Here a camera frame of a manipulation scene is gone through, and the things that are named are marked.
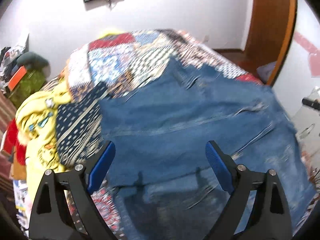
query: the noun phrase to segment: pink wall decoration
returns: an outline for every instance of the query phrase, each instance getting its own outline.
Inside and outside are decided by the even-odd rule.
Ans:
[[[301,33],[295,32],[293,39],[309,52],[309,69],[312,77],[320,77],[320,50]]]

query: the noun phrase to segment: orange box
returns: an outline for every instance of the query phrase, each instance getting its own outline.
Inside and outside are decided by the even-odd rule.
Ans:
[[[19,83],[21,78],[23,78],[23,76],[26,73],[27,73],[27,70],[24,66],[18,69],[18,71],[13,75],[13,77],[10,79],[8,83],[8,88],[10,89],[10,91],[12,91],[15,88],[15,86]]]

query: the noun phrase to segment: denim fabric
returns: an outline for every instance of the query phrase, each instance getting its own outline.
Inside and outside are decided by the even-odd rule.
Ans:
[[[205,157],[209,140],[249,169],[278,172],[294,226],[315,193],[295,130],[269,87],[171,59],[159,79],[126,97],[103,99],[100,108],[102,135],[116,144],[108,179],[129,240],[208,233],[229,198]]]

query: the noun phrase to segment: wooden door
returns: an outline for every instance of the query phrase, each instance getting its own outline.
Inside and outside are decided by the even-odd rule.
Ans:
[[[244,54],[255,63],[255,68],[277,60],[287,29],[289,6],[290,0],[253,0]]]

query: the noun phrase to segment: silver screw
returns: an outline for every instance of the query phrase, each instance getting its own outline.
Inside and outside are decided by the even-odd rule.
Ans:
[[[76,166],[75,166],[75,170],[76,171],[80,171],[80,170],[82,170],[83,169],[83,165],[82,164],[77,164]]]
[[[44,172],[44,174],[47,175],[47,176],[50,175],[51,173],[52,173],[52,170],[50,170],[50,169],[47,169],[47,170]]]
[[[238,168],[239,171],[245,171],[246,170],[246,167],[244,165],[242,165],[242,164],[239,164],[237,166],[237,168]]]
[[[272,176],[274,176],[274,175],[276,175],[276,174],[277,174],[277,173],[276,173],[276,171],[275,171],[275,170],[273,170],[273,169],[269,170],[269,173],[270,173]]]

